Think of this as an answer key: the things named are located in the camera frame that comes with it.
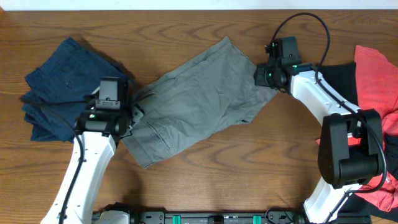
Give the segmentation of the grey shorts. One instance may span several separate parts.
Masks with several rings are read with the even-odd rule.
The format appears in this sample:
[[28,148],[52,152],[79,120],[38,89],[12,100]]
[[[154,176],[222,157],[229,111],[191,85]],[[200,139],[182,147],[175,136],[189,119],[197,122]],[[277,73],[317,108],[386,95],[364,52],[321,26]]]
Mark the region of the grey shorts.
[[254,84],[255,65],[229,37],[138,91],[143,116],[123,143],[147,168],[212,134],[250,123],[277,92]]

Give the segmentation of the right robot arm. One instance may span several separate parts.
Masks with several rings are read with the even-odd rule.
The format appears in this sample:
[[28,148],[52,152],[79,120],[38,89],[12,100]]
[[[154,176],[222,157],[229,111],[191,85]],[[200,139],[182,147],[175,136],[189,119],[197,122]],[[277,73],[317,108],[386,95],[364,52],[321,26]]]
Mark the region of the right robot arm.
[[286,90],[302,102],[322,126],[318,150],[321,178],[301,211],[281,208],[266,213],[269,223],[365,223],[370,218],[339,214],[355,193],[373,193],[362,187],[378,175],[386,177],[382,151],[381,117],[376,110],[362,110],[346,101],[310,64],[262,63],[254,72],[257,86]]

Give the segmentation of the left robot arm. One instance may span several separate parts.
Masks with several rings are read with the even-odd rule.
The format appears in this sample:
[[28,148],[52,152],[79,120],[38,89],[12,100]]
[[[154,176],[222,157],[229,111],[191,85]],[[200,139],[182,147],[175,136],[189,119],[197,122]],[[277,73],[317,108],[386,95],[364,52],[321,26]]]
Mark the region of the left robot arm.
[[42,223],[129,223],[129,210],[96,213],[104,172],[118,142],[144,116],[137,106],[115,110],[91,106],[76,121],[77,136],[60,190]]

